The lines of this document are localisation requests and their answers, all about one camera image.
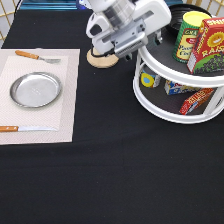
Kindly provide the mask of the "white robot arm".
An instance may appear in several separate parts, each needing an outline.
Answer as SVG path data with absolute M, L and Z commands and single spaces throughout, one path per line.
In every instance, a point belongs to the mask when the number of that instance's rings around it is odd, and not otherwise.
M 152 33 L 160 44 L 161 29 L 171 21 L 164 0 L 89 0 L 89 3 L 93 14 L 86 34 L 101 56 L 128 57 L 147 45 Z

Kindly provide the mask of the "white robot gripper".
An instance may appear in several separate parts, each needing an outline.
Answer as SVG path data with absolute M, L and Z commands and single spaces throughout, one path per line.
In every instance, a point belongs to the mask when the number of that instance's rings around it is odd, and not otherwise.
M 88 0 L 93 14 L 86 34 L 100 55 L 115 54 L 126 61 L 132 52 L 148 44 L 155 34 L 155 44 L 163 41 L 161 29 L 171 21 L 164 0 Z

